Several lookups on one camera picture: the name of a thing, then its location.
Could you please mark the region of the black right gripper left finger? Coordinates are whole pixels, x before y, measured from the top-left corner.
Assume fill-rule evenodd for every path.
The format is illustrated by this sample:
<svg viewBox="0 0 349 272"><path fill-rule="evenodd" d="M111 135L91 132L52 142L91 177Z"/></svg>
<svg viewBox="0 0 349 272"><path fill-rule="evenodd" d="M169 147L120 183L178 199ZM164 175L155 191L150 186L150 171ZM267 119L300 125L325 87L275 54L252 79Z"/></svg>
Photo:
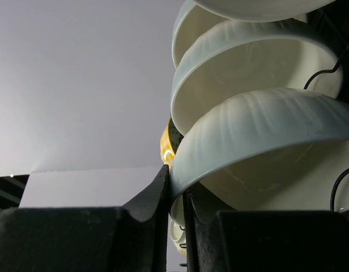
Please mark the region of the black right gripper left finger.
<svg viewBox="0 0 349 272"><path fill-rule="evenodd" d="M120 207L10 208L0 214L0 271L165 271L170 176Z"/></svg>

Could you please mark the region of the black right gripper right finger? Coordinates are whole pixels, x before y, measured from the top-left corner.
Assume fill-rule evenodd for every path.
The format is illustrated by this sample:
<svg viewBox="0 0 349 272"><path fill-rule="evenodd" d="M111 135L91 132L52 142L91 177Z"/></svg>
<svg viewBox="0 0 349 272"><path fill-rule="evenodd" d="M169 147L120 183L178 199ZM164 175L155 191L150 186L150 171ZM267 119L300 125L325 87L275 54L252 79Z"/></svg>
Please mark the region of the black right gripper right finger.
<svg viewBox="0 0 349 272"><path fill-rule="evenodd" d="M331 211L235 211L184 195L190 271L349 271L349 221Z"/></svg>

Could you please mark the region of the light blue bowl front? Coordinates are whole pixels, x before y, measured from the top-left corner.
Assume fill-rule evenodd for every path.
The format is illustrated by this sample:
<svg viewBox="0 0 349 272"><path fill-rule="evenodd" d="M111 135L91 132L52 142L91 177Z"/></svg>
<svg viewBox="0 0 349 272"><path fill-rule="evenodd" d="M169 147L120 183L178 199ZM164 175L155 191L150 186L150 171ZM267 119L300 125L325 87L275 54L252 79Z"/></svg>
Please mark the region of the light blue bowl front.
<svg viewBox="0 0 349 272"><path fill-rule="evenodd" d="M317 92L250 91L212 108L185 134L171 169L171 218L202 184L238 211L328 210L349 167L349 105Z"/></svg>

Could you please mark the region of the beige bowl front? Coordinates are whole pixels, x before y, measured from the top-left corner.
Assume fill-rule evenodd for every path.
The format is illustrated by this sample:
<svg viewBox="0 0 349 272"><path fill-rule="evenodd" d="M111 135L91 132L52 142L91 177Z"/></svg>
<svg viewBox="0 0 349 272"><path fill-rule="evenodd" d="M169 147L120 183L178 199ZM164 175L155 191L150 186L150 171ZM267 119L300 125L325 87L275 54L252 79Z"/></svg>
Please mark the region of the beige bowl front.
<svg viewBox="0 0 349 272"><path fill-rule="evenodd" d="M197 0L203 9L244 22L275 22L324 7L333 0Z"/></svg>

